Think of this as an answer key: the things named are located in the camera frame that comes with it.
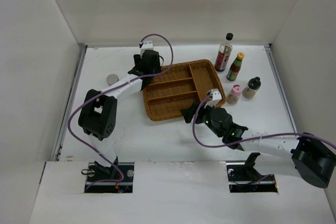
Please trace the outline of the pink lid spice shaker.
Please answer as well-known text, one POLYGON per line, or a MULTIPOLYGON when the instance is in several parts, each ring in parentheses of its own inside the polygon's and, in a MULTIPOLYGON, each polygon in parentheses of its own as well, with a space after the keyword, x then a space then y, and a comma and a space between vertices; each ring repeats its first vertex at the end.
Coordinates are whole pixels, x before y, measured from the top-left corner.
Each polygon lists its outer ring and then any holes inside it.
POLYGON ((234 105, 238 102, 242 93, 242 87, 238 84, 234 85, 227 96, 227 103, 234 105))

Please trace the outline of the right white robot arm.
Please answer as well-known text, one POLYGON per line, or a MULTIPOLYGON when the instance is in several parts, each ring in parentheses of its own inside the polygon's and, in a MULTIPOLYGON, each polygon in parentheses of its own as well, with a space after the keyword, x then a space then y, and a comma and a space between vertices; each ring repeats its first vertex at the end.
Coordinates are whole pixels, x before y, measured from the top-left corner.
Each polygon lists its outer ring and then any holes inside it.
POLYGON ((302 178, 308 184, 327 188, 335 169, 335 145, 309 133, 267 135, 234 123, 224 108, 193 103, 181 114, 186 123, 206 125, 222 139, 220 147, 250 152, 244 175, 282 174, 302 178))

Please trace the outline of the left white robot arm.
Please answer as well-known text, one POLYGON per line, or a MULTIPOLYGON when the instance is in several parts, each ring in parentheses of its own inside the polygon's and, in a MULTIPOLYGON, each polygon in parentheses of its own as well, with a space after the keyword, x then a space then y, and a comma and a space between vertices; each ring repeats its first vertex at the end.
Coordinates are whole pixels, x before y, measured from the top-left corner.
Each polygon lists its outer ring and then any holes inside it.
POLYGON ((133 58, 135 66, 123 79, 111 86, 113 91, 91 89, 87 92, 86 102, 95 99, 84 106, 79 114, 78 125, 85 134, 93 135, 100 141, 109 137, 116 124, 117 105, 151 84, 154 79, 151 74, 161 72, 157 51, 147 49, 133 58))

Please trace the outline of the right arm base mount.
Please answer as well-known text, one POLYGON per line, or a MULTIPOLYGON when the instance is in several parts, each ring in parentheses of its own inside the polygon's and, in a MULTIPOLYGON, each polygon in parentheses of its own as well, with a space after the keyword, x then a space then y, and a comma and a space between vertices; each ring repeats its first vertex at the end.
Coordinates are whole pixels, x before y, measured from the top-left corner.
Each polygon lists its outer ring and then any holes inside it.
POLYGON ((273 174, 262 175, 255 170, 260 153, 251 153, 246 161, 226 163, 228 186, 231 193, 277 193, 273 174))

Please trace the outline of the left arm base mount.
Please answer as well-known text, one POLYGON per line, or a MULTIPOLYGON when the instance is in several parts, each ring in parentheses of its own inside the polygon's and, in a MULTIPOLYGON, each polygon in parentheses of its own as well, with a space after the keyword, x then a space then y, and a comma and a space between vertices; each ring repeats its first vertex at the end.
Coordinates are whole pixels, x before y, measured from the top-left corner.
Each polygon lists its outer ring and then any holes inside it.
POLYGON ((89 163, 88 168, 82 169, 81 174, 86 177, 85 193, 93 194, 125 194, 133 192, 134 163, 119 163, 114 161, 115 166, 124 175, 112 166, 107 167, 98 162, 89 163))

